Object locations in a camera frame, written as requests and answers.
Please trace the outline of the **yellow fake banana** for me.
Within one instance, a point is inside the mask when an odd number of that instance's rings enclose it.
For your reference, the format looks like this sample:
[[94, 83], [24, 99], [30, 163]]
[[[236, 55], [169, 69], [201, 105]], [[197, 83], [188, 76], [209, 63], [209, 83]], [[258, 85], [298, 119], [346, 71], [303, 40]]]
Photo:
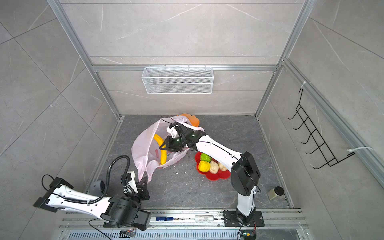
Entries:
[[[165, 141], [157, 134], [154, 135], [154, 140], [158, 143], [158, 145], [160, 146], [162, 143], [164, 143]], [[167, 151], [166, 150], [160, 150], [161, 151], [161, 165], [164, 165], [166, 162], [167, 162]]]

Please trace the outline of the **pink plastic bag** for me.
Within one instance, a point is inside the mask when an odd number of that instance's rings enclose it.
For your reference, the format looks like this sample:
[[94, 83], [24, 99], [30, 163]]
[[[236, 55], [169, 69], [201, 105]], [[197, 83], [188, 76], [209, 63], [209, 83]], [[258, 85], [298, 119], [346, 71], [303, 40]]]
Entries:
[[150, 182], [156, 169], [167, 168], [186, 156], [187, 149], [178, 153], [167, 152], [167, 161], [165, 164], [161, 164], [160, 144], [157, 143], [154, 137], [158, 135], [164, 141], [169, 135], [167, 127], [174, 122], [191, 124], [186, 116], [161, 117], [160, 120], [144, 130], [134, 141], [131, 152], [134, 164], [138, 170], [139, 181], [146, 175]]

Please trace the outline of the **green fake fruit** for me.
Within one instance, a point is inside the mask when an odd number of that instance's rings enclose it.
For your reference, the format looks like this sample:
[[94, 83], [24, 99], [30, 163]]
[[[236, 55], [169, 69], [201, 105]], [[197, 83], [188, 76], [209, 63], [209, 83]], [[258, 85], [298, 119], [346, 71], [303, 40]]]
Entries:
[[200, 161], [204, 161], [204, 162], [210, 163], [212, 161], [212, 158], [209, 155], [207, 155], [207, 154], [201, 153]]

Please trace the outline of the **beige fake bun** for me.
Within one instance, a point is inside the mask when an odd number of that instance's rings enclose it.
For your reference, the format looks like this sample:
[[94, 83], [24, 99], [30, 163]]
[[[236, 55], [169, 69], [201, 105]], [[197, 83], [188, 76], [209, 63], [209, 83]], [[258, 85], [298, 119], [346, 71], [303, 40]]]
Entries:
[[214, 162], [214, 161], [211, 161], [210, 162], [210, 169], [209, 169], [209, 172], [212, 173], [212, 174], [217, 174], [218, 171], [219, 171], [219, 164]]
[[225, 172], [225, 171], [228, 170], [222, 163], [219, 163], [219, 169], [220, 169], [222, 172]]

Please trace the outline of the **red flower-shaped plate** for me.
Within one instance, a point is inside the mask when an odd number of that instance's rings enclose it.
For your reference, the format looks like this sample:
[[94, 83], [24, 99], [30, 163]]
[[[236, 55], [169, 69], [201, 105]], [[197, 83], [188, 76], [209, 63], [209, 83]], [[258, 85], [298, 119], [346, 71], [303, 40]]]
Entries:
[[198, 165], [199, 165], [199, 162], [200, 162], [200, 155], [201, 155], [201, 152], [197, 152], [196, 155], [195, 155], [195, 161], [197, 163], [196, 165], [196, 169], [197, 171], [202, 174], [202, 175], [205, 175], [209, 180], [211, 181], [216, 181], [218, 179], [228, 179], [231, 177], [231, 172], [229, 170], [225, 171], [225, 172], [222, 172], [221, 170], [218, 171], [217, 174], [212, 174], [210, 172], [206, 172], [206, 173], [202, 173], [198, 170]]

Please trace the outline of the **yellow fake round fruit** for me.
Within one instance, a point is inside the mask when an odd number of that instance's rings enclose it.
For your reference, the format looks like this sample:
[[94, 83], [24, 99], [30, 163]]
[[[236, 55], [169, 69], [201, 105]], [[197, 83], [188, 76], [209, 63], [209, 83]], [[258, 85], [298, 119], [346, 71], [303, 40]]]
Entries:
[[207, 161], [200, 161], [198, 165], [198, 170], [202, 173], [206, 173], [210, 171], [211, 164]]

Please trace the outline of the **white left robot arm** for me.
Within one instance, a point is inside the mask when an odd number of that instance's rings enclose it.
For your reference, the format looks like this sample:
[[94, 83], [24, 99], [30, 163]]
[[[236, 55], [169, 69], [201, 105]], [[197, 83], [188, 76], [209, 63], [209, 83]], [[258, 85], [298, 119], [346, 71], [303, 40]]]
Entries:
[[62, 178], [55, 178], [43, 197], [39, 197], [35, 208], [57, 212], [58, 210], [87, 214], [105, 221], [105, 228], [147, 229], [151, 220], [151, 212], [142, 210], [141, 193], [135, 182], [135, 172], [128, 171], [121, 181], [124, 196], [121, 198], [97, 197], [73, 190], [73, 186]]

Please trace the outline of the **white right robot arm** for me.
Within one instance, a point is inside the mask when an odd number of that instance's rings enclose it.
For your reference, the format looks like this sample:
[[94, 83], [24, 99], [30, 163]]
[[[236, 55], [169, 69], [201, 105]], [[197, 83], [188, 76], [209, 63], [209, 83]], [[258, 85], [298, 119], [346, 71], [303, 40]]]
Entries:
[[235, 211], [224, 211], [227, 220], [241, 227], [254, 225], [259, 219], [255, 207], [255, 195], [259, 190], [259, 168], [249, 152], [236, 152], [213, 140], [204, 131], [185, 123], [174, 122], [167, 127], [168, 136], [160, 146], [170, 152], [194, 149], [221, 163], [231, 173], [231, 185], [238, 193]]

